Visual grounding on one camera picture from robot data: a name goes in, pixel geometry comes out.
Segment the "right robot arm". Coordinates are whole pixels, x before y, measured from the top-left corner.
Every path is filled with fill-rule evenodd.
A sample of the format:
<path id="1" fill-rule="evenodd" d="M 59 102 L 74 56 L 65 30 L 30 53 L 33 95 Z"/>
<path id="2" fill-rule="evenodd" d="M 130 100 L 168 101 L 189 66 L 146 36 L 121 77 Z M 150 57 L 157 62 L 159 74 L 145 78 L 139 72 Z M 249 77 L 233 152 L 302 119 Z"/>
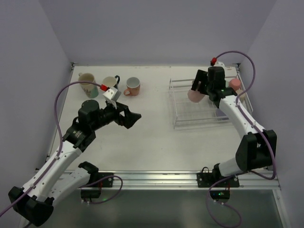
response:
<path id="1" fill-rule="evenodd" d="M 276 133 L 260 125 L 244 108 L 234 88 L 226 86 L 224 68 L 211 66 L 207 71 L 198 70 L 191 91 L 208 96 L 233 123 L 241 139 L 234 158 L 214 165 L 212 172 L 203 173 L 204 181 L 229 180 L 275 165 Z"/>

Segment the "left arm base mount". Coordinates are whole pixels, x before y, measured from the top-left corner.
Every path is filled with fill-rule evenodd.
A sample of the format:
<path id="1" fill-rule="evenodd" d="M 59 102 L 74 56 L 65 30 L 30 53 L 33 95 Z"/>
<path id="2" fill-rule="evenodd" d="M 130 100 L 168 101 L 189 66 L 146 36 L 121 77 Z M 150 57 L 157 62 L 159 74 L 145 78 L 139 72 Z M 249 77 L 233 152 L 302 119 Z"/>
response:
<path id="1" fill-rule="evenodd" d="M 111 188 L 113 185 L 113 173 L 111 172 L 96 172 L 90 175 L 90 179 L 87 184 L 82 187 L 93 188 Z"/>

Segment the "pink mug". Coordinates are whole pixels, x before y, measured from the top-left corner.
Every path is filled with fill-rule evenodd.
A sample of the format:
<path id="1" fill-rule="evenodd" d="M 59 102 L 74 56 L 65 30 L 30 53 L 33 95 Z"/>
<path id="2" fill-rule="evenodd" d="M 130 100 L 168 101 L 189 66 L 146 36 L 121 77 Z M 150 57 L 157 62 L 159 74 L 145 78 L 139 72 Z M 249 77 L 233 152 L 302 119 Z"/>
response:
<path id="1" fill-rule="evenodd" d="M 199 103 L 204 97 L 204 94 L 201 94 L 199 91 L 189 90 L 188 93 L 188 99 L 193 103 Z"/>

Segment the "orange mug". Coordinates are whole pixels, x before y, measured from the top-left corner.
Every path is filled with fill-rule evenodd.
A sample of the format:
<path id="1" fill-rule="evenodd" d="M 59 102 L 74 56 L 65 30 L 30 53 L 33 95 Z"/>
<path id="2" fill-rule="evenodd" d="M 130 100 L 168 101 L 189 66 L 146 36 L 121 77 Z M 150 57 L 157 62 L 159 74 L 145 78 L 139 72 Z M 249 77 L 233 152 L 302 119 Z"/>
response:
<path id="1" fill-rule="evenodd" d="M 123 94 L 125 96 L 137 96 L 140 92 L 140 80 L 136 77 L 130 77 L 126 81 L 127 88 L 124 90 Z"/>

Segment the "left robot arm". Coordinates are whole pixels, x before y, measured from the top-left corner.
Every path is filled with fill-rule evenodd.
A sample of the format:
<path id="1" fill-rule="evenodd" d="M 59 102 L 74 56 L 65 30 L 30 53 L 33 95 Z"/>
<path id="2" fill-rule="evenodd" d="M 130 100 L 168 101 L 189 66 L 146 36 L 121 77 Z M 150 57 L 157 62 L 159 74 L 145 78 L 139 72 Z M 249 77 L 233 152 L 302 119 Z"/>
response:
<path id="1" fill-rule="evenodd" d="M 56 152 L 31 180 L 21 188 L 13 187 L 9 191 L 13 209 L 37 227 L 44 224 L 56 203 L 75 189 L 89 186 L 91 175 L 98 172 L 97 167 L 83 162 L 70 176 L 59 181 L 67 167 L 96 138 L 95 132 L 112 122 L 129 129 L 140 118 L 141 114 L 131 112 L 127 105 L 121 103 L 107 103 L 102 109 L 95 100 L 84 101 Z"/>

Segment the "dark green mug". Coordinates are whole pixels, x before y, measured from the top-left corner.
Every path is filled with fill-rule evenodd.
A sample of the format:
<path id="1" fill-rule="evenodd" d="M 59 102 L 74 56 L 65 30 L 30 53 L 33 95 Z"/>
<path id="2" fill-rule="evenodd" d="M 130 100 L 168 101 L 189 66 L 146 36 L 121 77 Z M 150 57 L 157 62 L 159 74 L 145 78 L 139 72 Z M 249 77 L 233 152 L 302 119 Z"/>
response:
<path id="1" fill-rule="evenodd" d="M 102 84 L 107 87 L 114 87 L 118 90 L 118 85 L 120 82 L 120 76 L 108 76 L 103 79 Z"/>

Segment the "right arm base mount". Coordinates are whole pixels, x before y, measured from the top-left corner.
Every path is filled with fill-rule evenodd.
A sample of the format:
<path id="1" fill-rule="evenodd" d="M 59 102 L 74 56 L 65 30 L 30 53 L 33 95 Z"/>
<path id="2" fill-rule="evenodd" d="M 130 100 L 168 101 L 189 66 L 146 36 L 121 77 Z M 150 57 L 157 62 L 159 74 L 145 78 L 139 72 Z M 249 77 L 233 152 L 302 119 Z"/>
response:
<path id="1" fill-rule="evenodd" d="M 238 177 L 223 177 L 220 174 L 217 166 L 215 166 L 212 170 L 210 170 L 208 167 L 203 167 L 200 172 L 196 173 L 196 176 L 199 188 L 209 188 L 211 186 L 214 188 L 240 187 Z"/>

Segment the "lavender cup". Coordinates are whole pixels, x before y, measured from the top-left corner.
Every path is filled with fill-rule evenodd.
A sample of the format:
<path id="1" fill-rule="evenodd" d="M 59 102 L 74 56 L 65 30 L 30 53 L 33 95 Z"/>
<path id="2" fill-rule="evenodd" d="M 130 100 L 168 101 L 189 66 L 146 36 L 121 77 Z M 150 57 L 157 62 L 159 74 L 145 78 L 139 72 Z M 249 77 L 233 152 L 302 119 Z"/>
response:
<path id="1" fill-rule="evenodd" d="M 221 111 L 220 109 L 215 110 L 215 116 L 218 120 L 228 120 L 229 119 L 227 117 L 227 115 L 223 111 Z"/>

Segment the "cream and mint floral mug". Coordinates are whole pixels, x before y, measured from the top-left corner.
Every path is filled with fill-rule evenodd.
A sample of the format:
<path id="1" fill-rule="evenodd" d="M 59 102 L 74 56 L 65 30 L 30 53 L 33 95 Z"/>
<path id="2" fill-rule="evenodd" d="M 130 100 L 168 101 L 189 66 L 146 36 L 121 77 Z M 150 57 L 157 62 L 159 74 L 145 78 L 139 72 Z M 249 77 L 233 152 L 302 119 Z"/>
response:
<path id="1" fill-rule="evenodd" d="M 98 88 L 96 85 L 95 77 L 91 73 L 79 73 L 78 81 L 81 82 L 80 86 L 88 98 L 94 99 L 98 96 Z"/>

